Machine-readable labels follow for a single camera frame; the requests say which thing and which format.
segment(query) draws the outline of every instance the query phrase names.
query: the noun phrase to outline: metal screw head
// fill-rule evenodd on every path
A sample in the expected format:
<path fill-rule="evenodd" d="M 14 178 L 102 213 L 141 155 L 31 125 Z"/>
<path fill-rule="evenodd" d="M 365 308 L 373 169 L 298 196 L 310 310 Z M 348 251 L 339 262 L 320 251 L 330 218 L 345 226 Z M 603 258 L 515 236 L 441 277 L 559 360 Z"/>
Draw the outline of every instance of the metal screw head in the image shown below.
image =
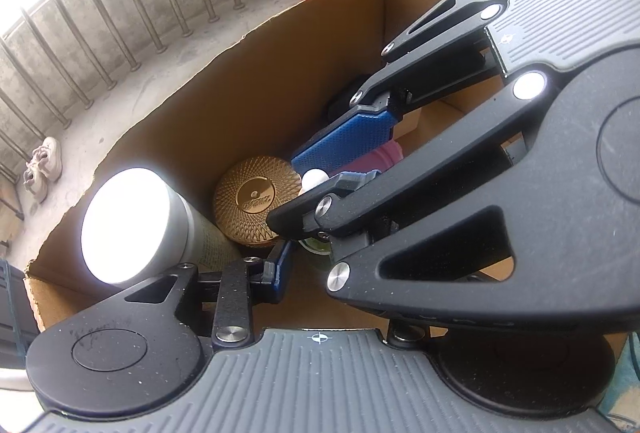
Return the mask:
<path fill-rule="evenodd" d="M 493 18 L 496 14 L 500 12 L 501 7 L 502 6 L 500 4 L 491 4 L 490 6 L 485 7 L 480 13 L 480 18 L 482 18 L 483 20 L 488 20 L 490 18 Z"/>
<path fill-rule="evenodd" d="M 392 334 L 398 341 L 413 343 L 424 338 L 426 333 L 420 327 L 414 325 L 396 326 Z"/>
<path fill-rule="evenodd" d="M 388 54 L 391 52 L 391 49 L 394 47 L 394 42 L 389 43 L 386 47 L 382 49 L 382 55 Z"/>
<path fill-rule="evenodd" d="M 546 86 L 546 77 L 540 72 L 527 72 L 513 85 L 513 95 L 518 99 L 529 100 L 540 95 Z"/>
<path fill-rule="evenodd" d="M 363 95 L 364 95 L 364 92 L 362 90 L 358 90 L 355 94 L 353 94 L 351 101 L 349 101 L 349 106 L 358 104 L 358 101 L 362 99 Z"/>
<path fill-rule="evenodd" d="M 322 217 L 326 214 L 326 212 L 331 207 L 332 199 L 329 195 L 324 197 L 321 201 L 319 201 L 318 206 L 316 206 L 316 217 Z"/>
<path fill-rule="evenodd" d="M 336 263 L 334 268 L 329 272 L 329 276 L 326 279 L 326 288 L 331 292 L 336 292 L 344 287 L 344 284 L 347 283 L 349 279 L 349 273 L 351 269 L 349 264 L 341 261 L 340 263 Z"/>
<path fill-rule="evenodd" d="M 239 341 L 247 339 L 248 336 L 249 332 L 244 327 L 222 327 L 216 331 L 216 337 L 225 343 L 238 343 Z"/>

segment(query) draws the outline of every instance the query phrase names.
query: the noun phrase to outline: dark object in box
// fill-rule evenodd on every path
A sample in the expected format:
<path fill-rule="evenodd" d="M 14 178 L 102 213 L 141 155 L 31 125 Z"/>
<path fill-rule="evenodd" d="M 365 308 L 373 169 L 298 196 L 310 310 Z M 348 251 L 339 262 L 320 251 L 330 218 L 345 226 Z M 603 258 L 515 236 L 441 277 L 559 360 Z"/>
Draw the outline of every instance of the dark object in box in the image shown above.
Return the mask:
<path fill-rule="evenodd" d="M 0 368 L 24 368 L 26 351 L 39 333 L 23 279 L 0 258 Z"/>

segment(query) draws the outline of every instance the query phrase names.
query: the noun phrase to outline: pink object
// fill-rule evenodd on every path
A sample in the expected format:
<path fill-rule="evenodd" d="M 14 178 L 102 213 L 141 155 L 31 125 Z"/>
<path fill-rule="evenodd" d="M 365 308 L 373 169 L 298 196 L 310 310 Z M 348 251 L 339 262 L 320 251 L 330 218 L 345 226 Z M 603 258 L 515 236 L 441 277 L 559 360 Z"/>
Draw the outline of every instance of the pink object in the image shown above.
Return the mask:
<path fill-rule="evenodd" d="M 342 166 L 340 169 L 330 173 L 329 176 L 337 175 L 342 171 L 351 171 L 354 173 L 368 173 L 374 169 L 386 171 L 403 158 L 402 148 L 392 139 L 372 152 L 367 153 L 367 155 L 363 155 L 346 166 Z"/>

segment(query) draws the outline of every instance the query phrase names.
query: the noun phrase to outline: concrete wall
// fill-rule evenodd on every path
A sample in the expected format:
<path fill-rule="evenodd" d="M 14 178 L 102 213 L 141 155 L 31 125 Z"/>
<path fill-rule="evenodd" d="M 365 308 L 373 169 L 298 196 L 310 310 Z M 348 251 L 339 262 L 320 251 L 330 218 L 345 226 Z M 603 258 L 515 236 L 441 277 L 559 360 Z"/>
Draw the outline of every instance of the concrete wall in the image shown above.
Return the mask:
<path fill-rule="evenodd" d="M 124 41 L 144 66 L 144 60 L 141 56 L 148 52 L 151 38 L 133 1 L 102 1 Z M 229 1 L 231 0 L 212 0 L 214 8 L 216 5 L 219 6 Z M 92 1 L 63 0 L 63 2 L 80 32 L 107 71 L 114 78 L 121 78 L 127 74 L 129 65 Z M 161 36 L 164 35 L 162 37 L 164 44 L 170 44 L 172 39 L 179 37 L 180 32 L 176 30 L 178 23 L 168 0 L 142 0 L 142 2 L 156 31 Z M 178 0 L 178 3 L 188 20 L 205 10 L 202 0 Z M 81 89 L 90 98 L 99 95 L 106 88 L 106 84 L 87 59 L 53 1 L 41 0 L 36 6 L 27 10 L 53 52 Z M 194 28 L 195 23 L 195 21 L 191 21 L 191 28 Z M 6 33 L 6 42 L 40 88 L 65 115 L 72 116 L 73 113 L 77 113 L 78 109 L 81 109 L 77 96 L 47 58 L 24 22 L 17 21 L 14 27 Z M 56 135 L 61 131 L 61 124 L 31 91 L 2 51 L 0 51 L 0 88 L 45 134 Z M 38 139 L 2 102 L 0 102 L 0 128 L 27 152 L 39 145 Z M 0 162 L 17 173 L 24 169 L 23 159 L 12 152 L 1 140 Z"/>

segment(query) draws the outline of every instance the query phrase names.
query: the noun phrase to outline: crosshair marking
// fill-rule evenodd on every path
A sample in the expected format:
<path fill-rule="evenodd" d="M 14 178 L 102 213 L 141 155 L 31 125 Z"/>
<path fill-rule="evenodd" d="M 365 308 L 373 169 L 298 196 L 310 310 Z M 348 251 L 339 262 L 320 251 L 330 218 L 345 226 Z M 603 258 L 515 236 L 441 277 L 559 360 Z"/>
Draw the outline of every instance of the crosshair marking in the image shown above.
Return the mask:
<path fill-rule="evenodd" d="M 307 339 L 311 339 L 312 341 L 315 341 L 316 343 L 320 344 L 320 343 L 324 343 L 325 341 L 328 341 L 329 339 L 333 339 L 333 338 L 329 337 L 326 334 L 322 334 L 321 332 L 317 332 L 316 334 L 313 334 L 312 336 L 309 336 Z"/>

